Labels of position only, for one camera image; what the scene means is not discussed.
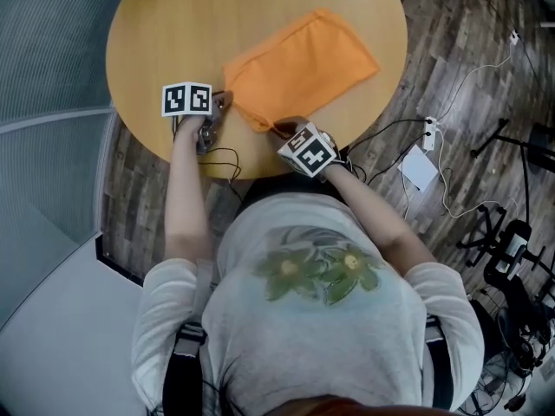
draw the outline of electrical outlet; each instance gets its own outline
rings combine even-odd
[[[422,148],[427,151],[433,151],[435,146],[435,132],[437,131],[437,119],[428,116],[426,120],[431,120],[431,123],[426,121],[424,124],[426,126],[426,129],[424,130],[426,135],[424,136],[424,141],[422,142]]]
[[[519,42],[519,33],[517,32],[516,29],[513,29],[513,30],[511,31],[511,37],[510,37],[510,39],[511,39],[511,44],[512,44],[513,46],[516,45],[516,44]]]

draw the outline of round wooden table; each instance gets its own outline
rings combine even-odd
[[[180,81],[224,88],[222,66],[236,55],[315,8],[350,23],[381,71],[310,116],[338,146],[359,137],[389,103],[402,76],[407,24],[400,0],[122,0],[108,38],[106,67],[115,107],[131,133],[170,160],[170,119],[161,117],[162,87]],[[254,133],[232,108],[218,146],[238,152],[240,179],[278,175],[290,168],[274,153],[267,134]],[[217,151],[205,162],[232,162]],[[230,178],[232,166],[203,166],[206,175]]]

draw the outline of gray shirt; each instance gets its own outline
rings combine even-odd
[[[192,265],[165,261],[145,279],[133,365],[150,408],[161,402],[175,332],[191,312]],[[459,274],[424,263],[401,278],[332,198],[256,203],[225,234],[217,267],[221,282],[202,318],[203,375],[228,384],[247,415],[325,394],[369,406],[430,405],[427,314],[446,335],[453,409],[480,377],[483,339]]]

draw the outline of power strip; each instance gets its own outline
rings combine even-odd
[[[426,135],[424,135],[422,148],[426,151],[433,151],[435,146],[435,132],[437,131],[437,119],[428,116],[424,125],[426,126],[424,131]]]

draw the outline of person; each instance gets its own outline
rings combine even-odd
[[[176,335],[211,266],[219,284],[202,313],[207,338],[194,376],[203,385],[178,371],[174,388],[185,402],[202,393],[203,414],[446,414],[430,408],[429,315],[447,342],[449,407],[460,406],[484,356],[460,275],[341,165],[324,168],[326,184],[312,181],[330,195],[289,191],[251,203],[214,255],[195,152],[201,123],[188,118],[175,138],[166,260],[146,275],[134,331],[133,381],[147,408],[170,413],[164,381]],[[271,179],[249,193],[256,184]]]

